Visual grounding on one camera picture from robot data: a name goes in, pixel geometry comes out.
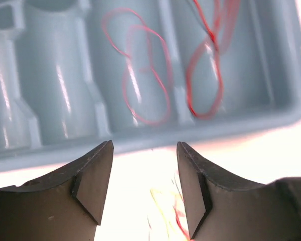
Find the light blue plastic tray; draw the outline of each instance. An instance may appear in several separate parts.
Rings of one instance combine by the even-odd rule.
[[[213,1],[200,0],[207,19]],[[114,8],[131,8],[166,41],[174,86],[172,113],[160,126],[136,120],[122,93],[125,58],[110,45],[101,20]],[[242,0],[231,46],[221,57],[225,84],[214,118],[188,110],[185,70],[205,37],[189,0],[0,1],[0,171],[68,162],[104,140],[115,152],[244,134],[301,118],[301,32],[294,0]],[[132,14],[108,25],[125,49]],[[134,37],[135,62],[147,66],[145,33]],[[155,68],[167,85],[158,38],[152,37]],[[207,111],[217,89],[208,56],[193,78],[194,105]],[[131,106],[158,120],[165,98],[151,74],[127,86]]]

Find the tangled red string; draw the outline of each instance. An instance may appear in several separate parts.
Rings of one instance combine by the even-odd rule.
[[[116,47],[116,45],[114,44],[114,42],[113,42],[112,38],[110,37],[110,35],[108,33],[108,30],[107,30],[108,21],[111,18],[113,18],[116,14],[120,14],[120,13],[132,13],[135,16],[137,16],[139,18],[139,20],[141,21],[141,25],[133,25],[129,28],[129,31],[128,31],[128,34],[127,34],[127,46],[126,46],[127,47],[127,53],[119,50]],[[117,8],[117,9],[114,9],[114,10],[108,12],[102,20],[102,29],[103,29],[107,39],[109,40],[109,42],[113,46],[113,48],[117,52],[119,52],[121,55],[126,57],[127,68],[126,68],[126,70],[123,74],[122,89],[123,89],[124,100],[126,102],[127,107],[131,111],[132,115],[136,119],[140,120],[141,122],[146,123],[147,125],[159,125],[159,124],[165,123],[171,115],[171,102],[170,102],[169,94],[168,94],[163,82],[161,81],[159,75],[155,71],[154,62],[153,62],[153,54],[152,54],[152,43],[151,43],[150,35],[153,34],[153,35],[157,36],[161,41],[163,51],[164,51],[164,55],[165,55],[165,60],[166,60],[168,82],[169,82],[170,87],[172,87],[173,86],[173,71],[172,71],[171,60],[170,60],[170,56],[169,56],[168,47],[166,46],[166,42],[164,41],[164,39],[157,32],[150,29],[138,13],[136,13],[134,10],[129,9],[129,8]],[[146,35],[147,35],[147,52],[148,52],[148,60],[149,60],[149,65],[150,65],[149,69],[141,69],[140,72],[146,72],[147,70],[150,70],[153,73],[153,75],[155,76],[156,81],[158,82],[159,86],[161,87],[161,89],[163,90],[163,93],[165,95],[167,111],[166,111],[165,115],[163,116],[163,118],[160,119],[159,121],[149,121],[149,120],[146,120],[146,119],[142,118],[139,114],[137,114],[135,112],[135,110],[131,107],[131,105],[129,104],[129,101],[128,101],[127,90],[126,90],[126,86],[128,84],[128,75],[131,78],[135,78],[135,73],[134,73],[134,70],[133,70],[133,67],[132,67],[132,56],[130,55],[131,47],[132,47],[131,43],[132,43],[132,37],[134,36],[134,33],[137,30],[146,31]]]
[[[208,26],[208,23],[204,17],[202,8],[197,0],[193,0],[197,12],[201,18],[204,28],[207,31],[208,37],[203,40],[202,43],[196,48],[193,53],[189,65],[186,70],[186,93],[187,93],[187,105],[193,116],[197,118],[211,118],[217,111],[223,97],[223,80],[220,72],[219,56],[224,53],[231,42],[232,34],[235,28],[237,13],[239,10],[240,0],[226,0],[223,7],[221,8],[220,0],[214,0],[214,13],[213,13],[213,27],[212,29]],[[217,35],[221,28],[224,26],[224,32],[222,35],[221,45],[217,43]],[[218,81],[218,90],[216,97],[213,101],[210,109],[205,113],[197,113],[193,108],[193,95],[192,95],[192,77],[199,62],[201,56],[209,49],[209,42],[212,43],[214,53],[214,71],[216,73]]]

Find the red thread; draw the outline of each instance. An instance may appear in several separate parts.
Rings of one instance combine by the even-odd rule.
[[[203,25],[207,31],[209,39],[204,39],[203,42],[196,48],[193,53],[189,65],[186,70],[186,93],[187,93],[187,105],[193,116],[197,118],[211,118],[217,111],[218,106],[220,105],[223,97],[223,80],[220,72],[220,63],[219,63],[219,55],[224,53],[232,38],[232,33],[235,28],[235,22],[237,17],[237,12],[239,9],[240,0],[229,0],[227,1],[222,9],[220,9],[220,0],[214,0],[214,14],[213,14],[213,30],[208,26],[207,21],[204,17],[202,8],[197,0],[193,0],[198,14],[203,22]],[[224,25],[224,33],[222,36],[222,50],[217,43],[217,35],[220,31],[222,25]],[[214,69],[217,76],[218,81],[218,90],[213,101],[212,106],[206,113],[197,113],[193,108],[193,96],[192,96],[192,77],[193,72],[197,63],[199,62],[201,56],[208,50],[208,41],[211,41],[215,52],[214,52]]]
[[[127,52],[125,53],[121,50],[119,50],[116,45],[114,44],[114,42],[112,41],[112,38],[110,37],[110,35],[108,34],[107,31],[107,22],[113,18],[116,14],[119,13],[133,13],[134,15],[136,15],[139,20],[141,21],[142,25],[133,25],[130,27],[128,34],[127,34]],[[148,125],[159,125],[162,123],[165,123],[170,115],[171,115],[171,102],[170,102],[170,97],[169,94],[163,84],[163,82],[161,81],[159,75],[157,74],[157,72],[155,71],[155,67],[154,67],[154,62],[153,62],[153,54],[152,54],[152,44],[151,44],[151,39],[150,39],[150,34],[153,34],[155,36],[157,36],[161,43],[162,43],[162,47],[163,47],[163,51],[164,51],[164,55],[165,55],[165,59],[166,59],[166,66],[167,66],[167,75],[168,75],[168,81],[169,81],[169,85],[170,87],[173,87],[173,72],[172,72],[172,66],[171,66],[171,60],[170,60],[170,56],[169,56],[169,51],[168,51],[168,47],[166,46],[166,43],[164,41],[164,39],[154,30],[150,29],[145,21],[142,19],[142,17],[136,13],[135,11],[133,11],[132,9],[129,8],[117,8],[114,9],[112,11],[110,11],[109,13],[106,14],[106,16],[103,18],[102,20],[102,28],[103,31],[107,37],[107,39],[110,41],[111,45],[113,46],[113,48],[119,52],[121,55],[126,57],[126,62],[127,62],[127,68],[123,74],[123,82],[122,82],[122,88],[123,88],[123,96],[124,96],[124,100],[126,102],[127,107],[129,108],[129,110],[131,111],[132,115],[140,120],[141,122],[144,122]],[[153,75],[155,76],[158,84],[160,85],[161,89],[163,90],[163,93],[165,95],[165,100],[166,100],[166,105],[167,105],[167,111],[166,114],[164,115],[164,117],[162,119],[160,119],[159,121],[155,122],[155,121],[149,121],[146,120],[144,118],[142,118],[140,115],[138,115],[135,110],[130,106],[129,101],[128,101],[128,96],[127,96],[127,91],[126,91],[126,86],[127,86],[127,81],[128,81],[128,75],[130,76],[134,76],[134,71],[133,71],[133,67],[132,67],[132,57],[129,54],[131,51],[131,42],[132,42],[132,37],[135,33],[136,30],[144,30],[146,31],[147,34],[147,51],[148,51],[148,60],[149,60],[149,64],[150,64],[150,70],[153,73]],[[147,69],[142,69],[140,70],[141,72],[146,72]]]
[[[177,200],[176,200],[176,198],[175,198],[175,204],[174,204],[174,211],[175,211],[175,217],[176,217],[177,226],[182,231],[182,233],[183,233],[184,237],[186,238],[186,240],[187,241],[191,241],[190,240],[189,232],[186,229],[184,229],[183,226],[182,226],[182,224],[181,224],[180,216],[185,217],[185,214],[177,210]]]

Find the dark metal jaw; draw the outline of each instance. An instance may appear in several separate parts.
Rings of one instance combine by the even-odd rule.
[[[301,241],[301,178],[255,183],[186,143],[178,143],[177,158],[191,239]]]
[[[101,224],[112,141],[20,187],[0,189],[0,241],[93,241]]]

